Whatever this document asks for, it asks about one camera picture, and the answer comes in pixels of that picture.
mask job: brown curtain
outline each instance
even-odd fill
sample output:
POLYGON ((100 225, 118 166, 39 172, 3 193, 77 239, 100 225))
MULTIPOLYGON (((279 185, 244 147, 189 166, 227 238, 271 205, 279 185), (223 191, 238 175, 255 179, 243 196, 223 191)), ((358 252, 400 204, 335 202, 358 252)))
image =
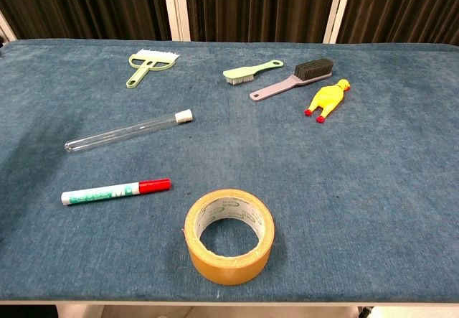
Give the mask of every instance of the brown curtain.
POLYGON ((459 45, 459 0, 348 0, 337 42, 459 45))
POLYGON ((187 0, 191 39, 322 42, 332 0, 187 0))
POLYGON ((0 0, 19 39, 171 39, 166 0, 0 0))

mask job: blue felt tablecloth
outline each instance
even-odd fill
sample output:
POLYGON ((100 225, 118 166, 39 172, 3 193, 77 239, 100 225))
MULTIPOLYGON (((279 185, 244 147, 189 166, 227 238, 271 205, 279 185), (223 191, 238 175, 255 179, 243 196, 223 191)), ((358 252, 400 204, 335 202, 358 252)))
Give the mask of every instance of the blue felt tablecloth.
MULTIPOLYGON (((459 302, 458 86, 448 45, 10 43, 0 50, 0 300, 459 302), (181 57, 129 90, 128 58, 141 48, 181 57), (249 99, 321 57, 334 61, 331 78, 249 99), (285 66, 250 83, 222 76, 272 59, 285 66), (317 90, 340 78, 352 89, 325 124, 306 118, 317 90), (63 148, 187 108, 187 125, 63 148), (173 189, 60 202, 63 191, 159 177, 173 189), (265 270, 233 287, 194 270, 181 231, 198 198, 226 187, 258 196, 276 227, 265 270)), ((224 254, 254 242, 226 222, 204 238, 224 254)))

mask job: tape roll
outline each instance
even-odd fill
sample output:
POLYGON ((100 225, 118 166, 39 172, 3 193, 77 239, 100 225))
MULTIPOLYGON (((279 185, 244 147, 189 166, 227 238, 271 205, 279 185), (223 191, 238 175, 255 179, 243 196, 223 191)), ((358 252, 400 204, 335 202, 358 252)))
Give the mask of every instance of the tape roll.
POLYGON ((269 210, 254 195, 236 189, 210 192, 194 203, 185 220, 185 238, 194 267, 218 284, 243 284, 256 277, 268 262, 274 240, 274 222, 269 210), (258 244, 241 256, 224 257, 207 250, 199 240, 208 225, 220 219, 247 223, 258 244))

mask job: marker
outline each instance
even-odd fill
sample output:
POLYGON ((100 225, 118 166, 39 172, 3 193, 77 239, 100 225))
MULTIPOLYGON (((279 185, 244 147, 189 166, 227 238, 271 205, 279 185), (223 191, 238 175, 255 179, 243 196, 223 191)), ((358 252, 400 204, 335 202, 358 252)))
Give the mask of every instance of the marker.
POLYGON ((63 192, 60 197, 64 205, 76 205, 97 200, 106 200, 131 195, 143 195, 150 192, 164 191, 171 188, 169 178, 144 180, 129 184, 112 185, 109 187, 95 187, 93 189, 63 192))

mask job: white cap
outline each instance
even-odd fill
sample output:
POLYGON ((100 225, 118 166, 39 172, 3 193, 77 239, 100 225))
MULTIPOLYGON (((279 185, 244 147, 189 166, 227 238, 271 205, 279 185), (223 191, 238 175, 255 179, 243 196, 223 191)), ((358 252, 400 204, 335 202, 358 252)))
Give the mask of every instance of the white cap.
POLYGON ((70 204, 70 193, 63 192, 62 195, 60 196, 60 199, 63 205, 69 205, 70 204))
POLYGON ((193 121, 191 110, 180 111, 175 114, 175 120, 178 124, 193 121))

